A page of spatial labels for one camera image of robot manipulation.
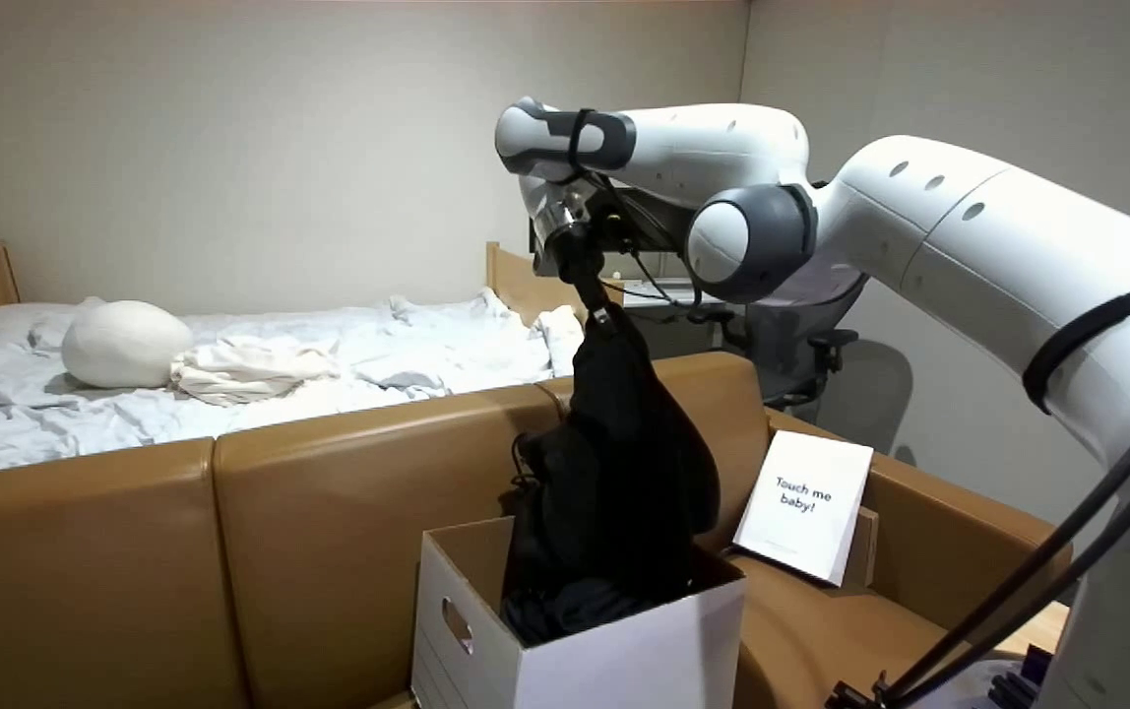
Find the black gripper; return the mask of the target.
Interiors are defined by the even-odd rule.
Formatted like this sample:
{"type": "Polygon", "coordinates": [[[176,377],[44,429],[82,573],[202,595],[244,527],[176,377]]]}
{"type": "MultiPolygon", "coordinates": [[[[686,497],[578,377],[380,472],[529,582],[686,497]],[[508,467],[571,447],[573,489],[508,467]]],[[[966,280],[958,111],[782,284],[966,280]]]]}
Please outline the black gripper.
{"type": "Polygon", "coordinates": [[[609,233],[618,190],[607,178],[529,182],[529,253],[539,278],[592,284],[603,258],[620,241],[609,233]]]}

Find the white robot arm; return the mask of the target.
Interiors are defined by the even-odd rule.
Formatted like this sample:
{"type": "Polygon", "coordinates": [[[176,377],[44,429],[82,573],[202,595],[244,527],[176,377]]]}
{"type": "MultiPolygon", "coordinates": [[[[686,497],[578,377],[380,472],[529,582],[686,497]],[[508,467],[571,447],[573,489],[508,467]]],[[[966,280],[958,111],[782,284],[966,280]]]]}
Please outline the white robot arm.
{"type": "Polygon", "coordinates": [[[829,709],[1130,709],[1130,219],[1001,158],[890,134],[807,178],[807,132],[752,102],[496,120],[531,258],[571,280],[609,253],[678,253],[701,291],[752,303],[840,258],[1009,364],[1026,402],[1098,456],[1080,505],[1102,531],[1064,573],[1069,627],[1044,683],[946,639],[829,709]]]}

